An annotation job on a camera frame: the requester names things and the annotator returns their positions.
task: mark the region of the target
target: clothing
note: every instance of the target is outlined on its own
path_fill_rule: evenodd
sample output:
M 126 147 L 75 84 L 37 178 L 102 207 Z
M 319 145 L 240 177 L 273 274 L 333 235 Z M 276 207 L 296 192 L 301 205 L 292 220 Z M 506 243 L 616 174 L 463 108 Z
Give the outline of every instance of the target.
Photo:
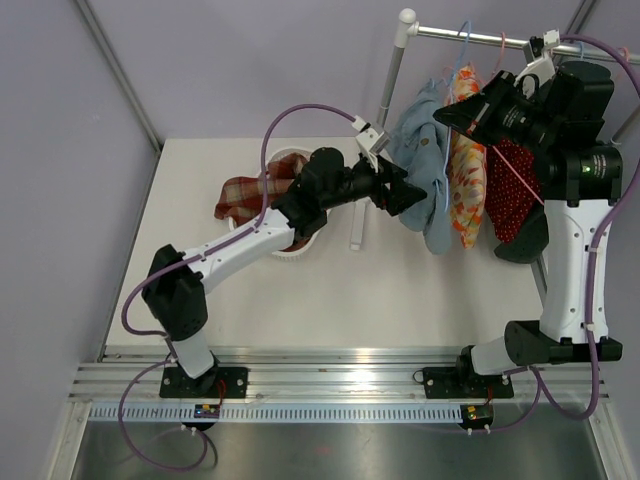
M 447 129 L 433 118 L 442 104 L 433 81 L 420 90 L 415 102 L 391 132 L 387 152 L 408 171 L 407 181 L 427 192 L 427 198 L 400 214 L 408 229 L 422 232 L 429 250 L 441 255 L 451 247 L 451 225 L 446 206 L 444 149 Z
M 453 82 L 453 102 L 447 95 L 447 105 L 460 102 L 478 93 L 476 72 L 469 64 L 458 70 Z M 451 190 L 451 222 L 460 234 L 464 248 L 475 245 L 484 214 L 487 185 L 486 148 L 453 132 L 449 155 L 449 185 Z
M 533 171 L 533 154 L 506 139 L 496 147 L 533 191 L 540 195 L 540 183 Z M 487 149 L 487 168 L 485 209 L 495 228 L 496 237 L 501 242 L 510 243 L 518 235 L 536 199 L 493 148 Z
M 291 153 L 286 157 L 267 164 L 267 192 L 269 205 L 286 193 L 289 186 L 302 171 L 308 159 L 301 154 Z M 223 220 L 233 218 L 237 226 L 244 225 L 257 217 L 262 209 L 262 176 L 258 178 L 234 177 L 227 180 L 220 192 L 214 216 Z M 283 252 L 293 252 L 302 248 L 307 240 L 301 241 Z

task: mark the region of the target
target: white table surface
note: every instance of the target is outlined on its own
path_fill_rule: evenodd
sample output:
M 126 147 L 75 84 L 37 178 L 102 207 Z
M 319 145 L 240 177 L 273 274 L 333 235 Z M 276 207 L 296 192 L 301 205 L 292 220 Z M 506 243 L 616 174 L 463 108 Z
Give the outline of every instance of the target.
M 228 231 L 213 216 L 222 184 L 258 170 L 260 139 L 172 139 L 146 205 L 107 344 L 160 345 L 134 337 L 120 323 L 126 295 L 143 280 L 156 250 L 199 246 Z M 274 139 L 270 151 L 299 146 L 340 149 L 356 160 L 353 138 Z M 265 257 L 207 297 L 211 345 L 252 347 L 462 346 L 502 335 L 509 320 L 531 320 L 542 307 L 529 266 L 493 255 L 487 221 L 478 244 L 457 238 L 445 256 L 420 234 L 373 206 L 362 250 L 349 249 L 353 206 L 336 208 L 312 248 L 298 261 Z M 140 297 L 130 310 L 137 328 L 159 323 Z

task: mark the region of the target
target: clothes rack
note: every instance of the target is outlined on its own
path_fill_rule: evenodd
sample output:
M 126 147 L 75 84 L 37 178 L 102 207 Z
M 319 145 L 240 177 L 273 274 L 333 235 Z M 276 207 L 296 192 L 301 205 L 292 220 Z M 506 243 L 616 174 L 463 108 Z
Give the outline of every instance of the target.
M 464 42 L 467 39 L 467 36 L 469 37 L 469 43 L 488 45 L 492 47 L 502 46 L 501 35 L 484 35 L 478 33 L 468 34 L 467 32 L 458 32 L 456 30 L 426 27 L 420 25 L 420 23 L 416 21 L 416 12 L 410 8 L 406 8 L 400 12 L 393 54 L 391 56 L 387 79 L 382 92 L 382 101 L 380 102 L 380 108 L 378 110 L 377 122 L 380 126 L 384 126 L 386 123 L 389 105 L 391 104 L 391 97 L 393 96 L 396 79 L 398 78 L 398 72 L 400 71 L 400 65 L 402 64 L 402 57 L 404 55 L 404 50 L 409 43 L 409 39 L 411 37 L 430 37 Z M 506 37 L 504 40 L 505 48 L 510 49 L 522 49 L 527 43 L 529 43 L 528 40 L 511 37 Z M 609 54 L 597 48 L 585 47 L 583 49 L 575 44 L 561 44 L 553 49 L 553 53 L 565 57 L 584 58 L 585 60 L 596 60 L 602 62 L 615 61 L 611 56 L 609 56 Z M 632 65 L 640 65 L 640 54 L 630 54 L 629 63 Z M 622 143 L 638 122 L 640 122 L 640 107 L 638 107 L 629 116 L 629 118 L 623 123 L 622 127 L 620 127 L 620 129 L 613 135 L 613 141 L 616 143 Z

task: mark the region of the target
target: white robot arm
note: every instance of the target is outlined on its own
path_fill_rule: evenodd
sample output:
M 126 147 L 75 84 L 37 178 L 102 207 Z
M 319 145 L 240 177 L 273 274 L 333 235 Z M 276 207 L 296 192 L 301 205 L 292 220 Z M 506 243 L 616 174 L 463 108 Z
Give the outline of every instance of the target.
M 395 216 L 426 198 L 422 189 L 404 181 L 406 171 L 379 155 L 386 144 L 384 131 L 359 118 L 354 127 L 359 131 L 356 143 L 361 153 L 353 168 L 345 167 L 338 150 L 320 148 L 289 190 L 266 209 L 259 224 L 252 220 L 184 252 L 171 245 L 156 252 L 149 275 L 195 259 L 162 275 L 142 292 L 169 335 L 179 365 L 191 379 L 215 369 L 215 357 L 209 352 L 202 327 L 208 317 L 205 296 L 220 282 L 264 255 L 310 238 L 327 223 L 329 208 L 370 198 L 378 208 Z
M 504 337 L 467 347 L 455 372 L 461 382 L 519 366 L 589 361 L 588 331 L 601 361 L 622 355 L 604 314 L 608 228 L 597 252 L 592 247 L 621 195 L 620 153 L 596 139 L 613 81 L 609 70 L 588 62 L 565 62 L 556 70 L 549 52 L 558 43 L 558 32 L 532 38 L 525 48 L 529 64 L 517 77 L 502 71 L 478 94 L 435 114 L 483 145 L 507 138 L 530 149 L 549 227 L 548 292 L 540 320 L 509 322 Z M 593 253 L 597 263 L 590 278 Z M 588 282 L 595 285 L 592 323 L 585 321 Z

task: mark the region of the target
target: lavender wall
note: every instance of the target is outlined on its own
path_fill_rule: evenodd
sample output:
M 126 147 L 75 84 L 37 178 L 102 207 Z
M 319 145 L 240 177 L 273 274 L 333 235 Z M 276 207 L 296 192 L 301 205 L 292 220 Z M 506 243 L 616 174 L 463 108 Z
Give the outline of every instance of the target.
M 640 10 L 637 0 L 608 0 L 598 8 L 586 34 L 614 46 L 640 52 Z M 614 76 L 620 69 L 614 68 Z M 639 104 L 638 95 L 626 77 L 616 86 L 607 111 L 604 138 L 615 130 Z M 640 125 L 622 147 L 625 185 L 631 179 L 640 157 Z M 640 395 L 640 191 L 637 191 L 611 228 L 607 255 L 605 305 L 611 336 L 624 343 L 621 363 L 605 366 L 605 380 L 620 415 L 630 453 L 640 472 L 640 417 L 633 414 Z
M 68 0 L 0 2 L 0 478 L 37 479 L 154 159 Z
M 142 103 L 164 137 L 260 136 L 285 108 L 325 102 L 375 119 L 398 13 L 425 25 L 528 38 L 563 28 L 578 0 L 92 0 Z M 429 75 L 441 76 L 460 44 L 417 39 L 400 74 L 393 122 Z M 468 58 L 490 73 L 491 47 Z M 510 52 L 506 65 L 523 65 Z M 350 134 L 315 112 L 281 136 Z

